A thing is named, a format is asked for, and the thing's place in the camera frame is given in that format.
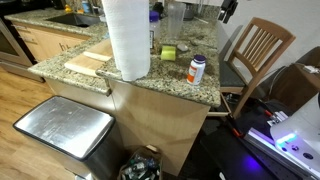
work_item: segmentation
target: kitchen counter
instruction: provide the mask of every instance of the kitchen counter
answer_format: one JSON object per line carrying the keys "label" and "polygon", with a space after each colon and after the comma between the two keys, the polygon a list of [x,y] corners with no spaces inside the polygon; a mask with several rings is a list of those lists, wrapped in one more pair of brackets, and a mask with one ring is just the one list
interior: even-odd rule
{"label": "kitchen counter", "polygon": [[5,16],[5,18],[11,21],[22,22],[26,24],[32,24],[36,26],[53,28],[56,30],[90,36],[91,38],[89,40],[81,43],[80,45],[77,45],[74,48],[64,51],[63,53],[57,56],[54,56],[41,63],[38,63],[29,68],[28,70],[44,78],[50,78],[72,86],[77,86],[83,89],[94,91],[100,94],[108,94],[110,92],[110,88],[106,85],[103,78],[96,78],[83,75],[64,67],[65,62],[78,56],[83,51],[99,43],[103,39],[103,35],[107,32],[105,24],[98,23],[88,28],[80,28],[46,21],[46,19],[61,16],[64,14],[66,13],[63,10],[47,8],[45,10],[35,10],[19,14],[8,15]]}
{"label": "kitchen counter", "polygon": [[[151,56],[151,67],[146,77],[128,82],[132,85],[158,91],[175,97],[201,104],[220,106],[219,61],[217,53],[217,35],[215,21],[209,24],[198,20],[185,21],[179,40],[166,38],[167,19],[161,21],[161,44],[177,45],[184,43],[187,52],[177,50],[175,61],[161,61],[160,55]],[[206,68],[202,81],[194,86],[187,83],[186,77],[190,62],[195,54],[206,56]],[[115,61],[106,62],[96,71],[97,75],[107,79],[122,81],[121,72],[116,69]]]}

